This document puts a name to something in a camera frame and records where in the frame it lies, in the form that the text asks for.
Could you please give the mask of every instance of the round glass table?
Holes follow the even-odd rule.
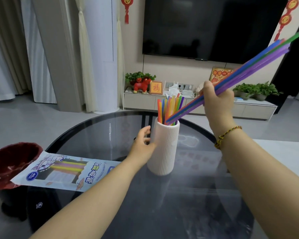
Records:
[[[152,125],[156,116],[148,111],[98,116],[65,132],[47,152],[122,161],[138,131]],[[215,137],[187,120],[180,123],[173,171],[156,176],[145,165],[132,180],[102,238],[251,237],[254,217],[227,173],[221,152],[214,148]],[[80,194],[29,187],[27,211],[32,231]]]

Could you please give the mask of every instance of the red wastebasket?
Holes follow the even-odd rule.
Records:
[[[0,199],[2,212],[26,219],[27,186],[10,180],[36,160],[43,149],[36,143],[19,142],[0,149]]]

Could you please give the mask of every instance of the gray floor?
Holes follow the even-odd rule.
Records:
[[[58,136],[96,114],[60,112],[57,105],[39,104],[31,96],[18,96],[0,102],[0,148],[20,142],[36,142],[46,149]],[[205,116],[184,117],[210,130]],[[299,142],[299,101],[287,99],[279,114],[267,121],[236,119],[254,139]],[[30,236],[28,222],[19,222],[0,211],[0,239],[25,239]]]

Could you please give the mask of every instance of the red toy horse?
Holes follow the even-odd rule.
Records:
[[[148,85],[151,83],[151,79],[149,78],[144,78],[142,82],[142,78],[137,78],[136,83],[134,84],[134,93],[137,93],[139,89],[142,89],[143,93],[147,91]]]

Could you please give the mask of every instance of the picture frame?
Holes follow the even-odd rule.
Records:
[[[214,67],[211,71],[209,80],[213,84],[218,84],[220,81],[226,79],[234,70]]]
[[[153,95],[162,95],[163,83],[161,81],[152,81],[149,84],[149,93]]]

